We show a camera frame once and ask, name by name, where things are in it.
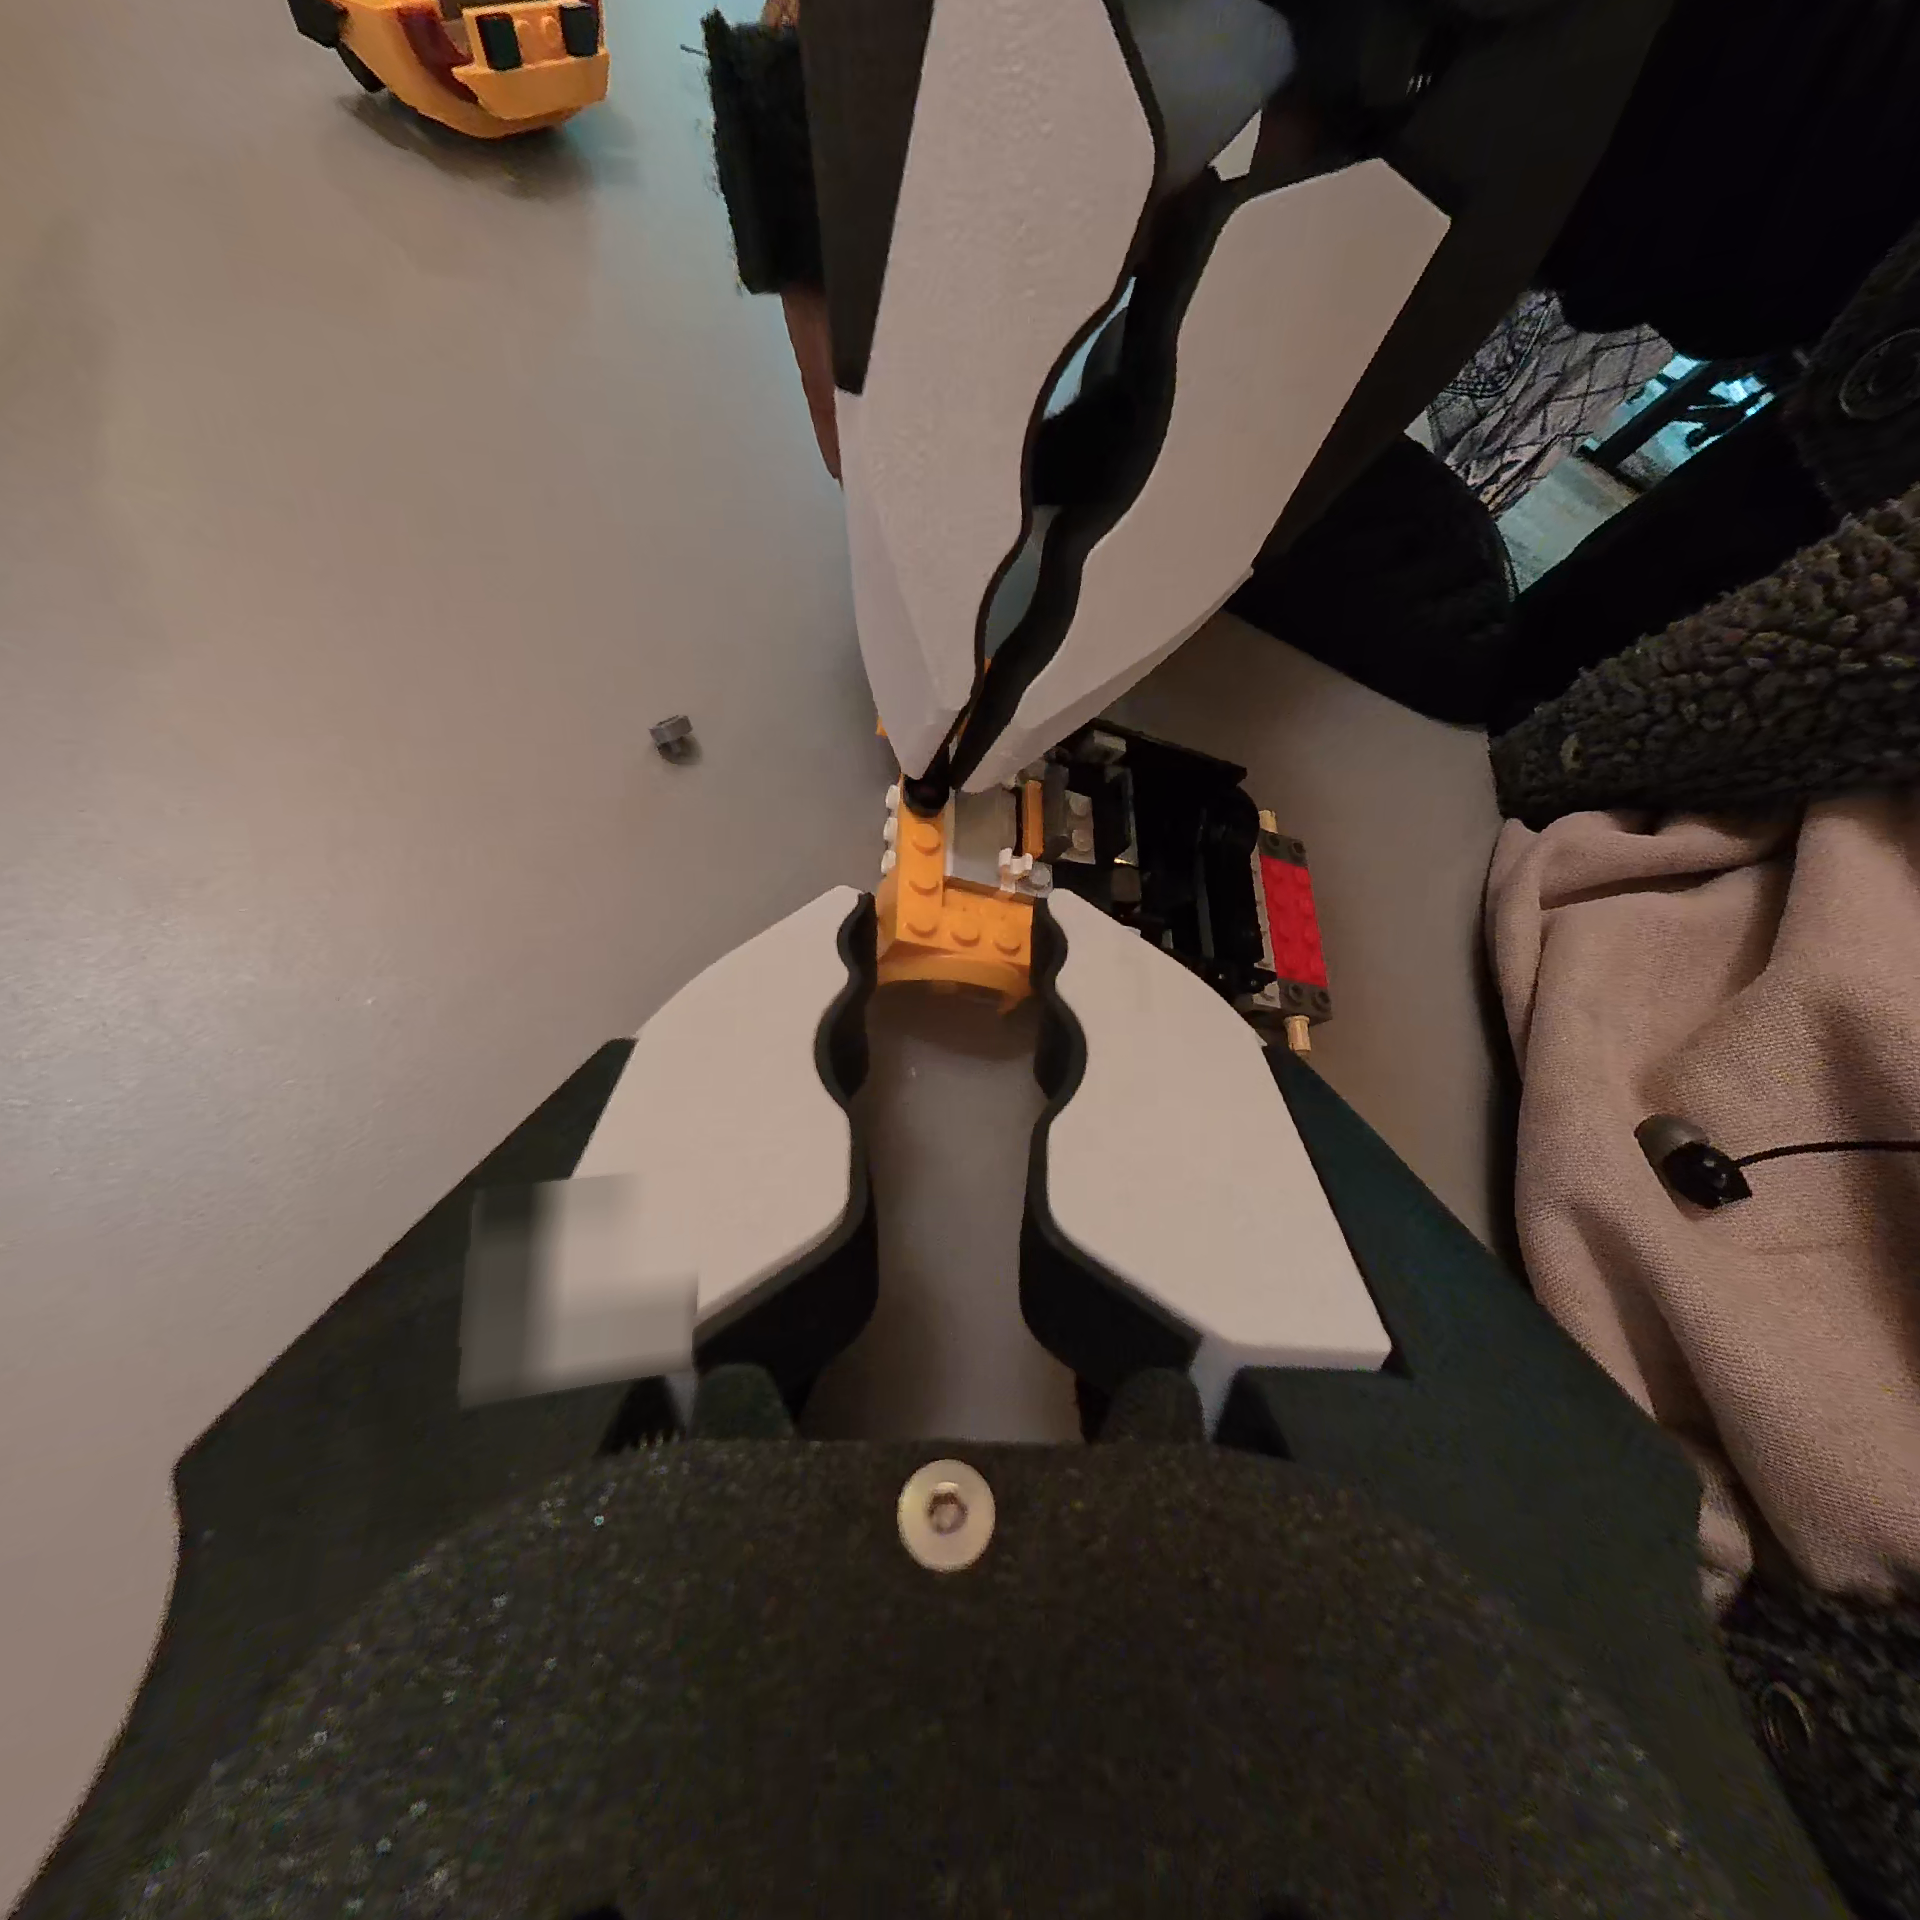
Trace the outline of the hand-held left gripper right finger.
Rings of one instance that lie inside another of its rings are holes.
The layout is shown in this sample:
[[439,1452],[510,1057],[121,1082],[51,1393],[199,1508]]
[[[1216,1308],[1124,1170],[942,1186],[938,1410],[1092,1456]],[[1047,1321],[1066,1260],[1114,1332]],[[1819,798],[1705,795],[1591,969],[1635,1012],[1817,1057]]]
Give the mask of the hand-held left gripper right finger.
[[1390,1332],[1248,1022],[1080,897],[1034,926],[1024,1326],[1096,1429],[1170,1371],[1218,1429],[1251,1374],[1377,1378]]

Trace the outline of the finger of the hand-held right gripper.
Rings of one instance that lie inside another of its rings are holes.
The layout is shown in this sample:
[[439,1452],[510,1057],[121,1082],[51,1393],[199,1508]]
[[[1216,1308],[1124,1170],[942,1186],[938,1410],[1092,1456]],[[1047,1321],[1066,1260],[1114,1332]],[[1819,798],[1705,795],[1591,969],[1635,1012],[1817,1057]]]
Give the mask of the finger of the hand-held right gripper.
[[1042,402],[1120,291],[1159,160],[1115,4],[930,6],[866,373],[836,397],[855,636],[906,777],[985,761]]
[[1145,459],[1063,513],[952,749],[970,794],[1102,715],[1241,587],[1449,233],[1388,160],[1230,193],[1170,320],[1145,320]]

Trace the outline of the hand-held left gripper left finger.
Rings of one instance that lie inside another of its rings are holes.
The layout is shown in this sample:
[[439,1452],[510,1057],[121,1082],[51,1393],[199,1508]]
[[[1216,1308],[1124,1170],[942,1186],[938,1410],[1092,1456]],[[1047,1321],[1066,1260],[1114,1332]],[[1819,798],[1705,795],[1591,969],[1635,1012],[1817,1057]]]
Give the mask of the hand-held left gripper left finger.
[[832,888],[641,1028],[578,1161],[583,1377],[739,1363],[802,1405],[868,1326],[873,948],[873,897]]

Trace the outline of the orange lego wheel arch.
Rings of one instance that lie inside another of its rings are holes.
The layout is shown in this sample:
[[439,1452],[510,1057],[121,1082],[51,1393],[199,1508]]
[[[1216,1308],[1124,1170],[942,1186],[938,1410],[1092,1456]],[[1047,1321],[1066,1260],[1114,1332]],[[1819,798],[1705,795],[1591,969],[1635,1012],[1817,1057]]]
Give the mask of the orange lego wheel arch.
[[992,1002],[1003,1014],[1034,994],[1035,906],[942,888],[918,893],[902,872],[875,893],[875,981]]

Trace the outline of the orange black lego car body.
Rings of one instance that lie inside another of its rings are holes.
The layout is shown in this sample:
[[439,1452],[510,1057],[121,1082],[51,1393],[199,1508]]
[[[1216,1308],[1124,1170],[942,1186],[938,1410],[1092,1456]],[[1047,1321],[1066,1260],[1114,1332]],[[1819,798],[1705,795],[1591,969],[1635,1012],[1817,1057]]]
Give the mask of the orange black lego car body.
[[1330,1019],[1303,843],[1233,761],[1092,723],[947,806],[947,888],[1080,899],[1198,974],[1291,1052]]

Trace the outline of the person's right forearm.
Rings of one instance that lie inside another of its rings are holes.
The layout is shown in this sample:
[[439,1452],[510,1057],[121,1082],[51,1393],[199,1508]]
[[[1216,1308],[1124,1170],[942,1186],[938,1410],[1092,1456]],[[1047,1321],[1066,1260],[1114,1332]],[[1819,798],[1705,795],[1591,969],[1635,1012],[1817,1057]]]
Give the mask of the person's right forearm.
[[1537,281],[1578,331],[1787,352],[1916,210],[1916,2],[1673,4]]

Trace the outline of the orange black lego car section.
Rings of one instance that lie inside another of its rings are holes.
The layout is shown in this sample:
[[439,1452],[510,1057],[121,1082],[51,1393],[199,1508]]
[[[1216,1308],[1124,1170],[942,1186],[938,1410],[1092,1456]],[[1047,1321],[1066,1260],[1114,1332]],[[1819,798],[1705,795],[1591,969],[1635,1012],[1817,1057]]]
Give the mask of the orange black lego car section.
[[473,139],[562,129],[609,96],[600,2],[290,2],[364,91]]

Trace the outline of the person's right hand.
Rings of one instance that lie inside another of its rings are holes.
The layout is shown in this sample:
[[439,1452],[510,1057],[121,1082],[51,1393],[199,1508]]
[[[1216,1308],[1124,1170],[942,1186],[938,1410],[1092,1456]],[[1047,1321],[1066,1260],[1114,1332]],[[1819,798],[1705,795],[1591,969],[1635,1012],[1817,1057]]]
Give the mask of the person's right hand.
[[783,289],[780,300],[816,446],[831,478],[842,480],[832,331],[825,296],[816,289],[795,283]]

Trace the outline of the black textured wrist rest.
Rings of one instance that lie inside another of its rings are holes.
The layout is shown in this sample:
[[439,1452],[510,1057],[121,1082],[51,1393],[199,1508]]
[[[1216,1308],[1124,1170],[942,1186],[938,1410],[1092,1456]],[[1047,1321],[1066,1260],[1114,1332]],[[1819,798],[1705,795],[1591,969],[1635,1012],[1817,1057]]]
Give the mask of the black textured wrist rest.
[[1482,729],[1514,603],[1492,514],[1402,435],[1288,552],[1259,558],[1228,611],[1404,708]]

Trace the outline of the person's pale hoodie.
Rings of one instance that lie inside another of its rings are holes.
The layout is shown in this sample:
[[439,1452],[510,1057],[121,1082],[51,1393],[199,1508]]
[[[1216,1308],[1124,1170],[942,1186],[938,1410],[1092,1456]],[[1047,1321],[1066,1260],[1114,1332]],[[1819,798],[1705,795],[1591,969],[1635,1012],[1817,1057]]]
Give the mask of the person's pale hoodie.
[[1916,1154],[1775,1160],[1698,1206],[1638,1132],[1680,1121],[1732,1161],[1913,1144],[1916,859],[1913,792],[1498,841],[1528,1278],[1689,1452],[1716,1605],[1756,1569],[1916,1598]]

